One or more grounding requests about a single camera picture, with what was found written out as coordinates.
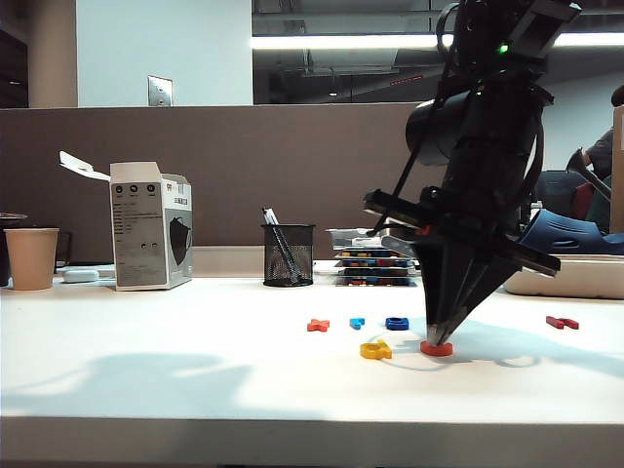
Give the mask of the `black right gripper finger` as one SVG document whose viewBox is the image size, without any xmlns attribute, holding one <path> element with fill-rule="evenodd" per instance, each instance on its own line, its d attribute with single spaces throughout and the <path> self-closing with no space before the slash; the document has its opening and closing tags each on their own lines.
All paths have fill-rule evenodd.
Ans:
<svg viewBox="0 0 624 468">
<path fill-rule="evenodd" d="M 464 243 L 415 246 L 425 290 L 426 341 L 447 342 L 468 315 L 465 297 L 475 248 Z"/>
<path fill-rule="evenodd" d="M 519 269 L 511 260 L 498 256 L 488 266 L 474 263 L 450 316 L 438 325 L 437 343 L 446 343 L 467 316 Z"/>
</svg>

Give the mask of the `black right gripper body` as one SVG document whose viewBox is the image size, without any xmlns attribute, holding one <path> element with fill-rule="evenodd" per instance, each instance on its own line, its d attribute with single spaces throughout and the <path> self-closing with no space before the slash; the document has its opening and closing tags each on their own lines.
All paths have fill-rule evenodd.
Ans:
<svg viewBox="0 0 624 468">
<path fill-rule="evenodd" d="M 481 219 L 462 211 L 455 197 L 438 187 L 424 188 L 417 203 L 376 189 L 365 195 L 364 209 L 380 216 L 381 229 L 414 248 L 459 243 L 543 275 L 553 277 L 561 269 L 557 257 L 513 241 L 496 218 Z"/>
</svg>

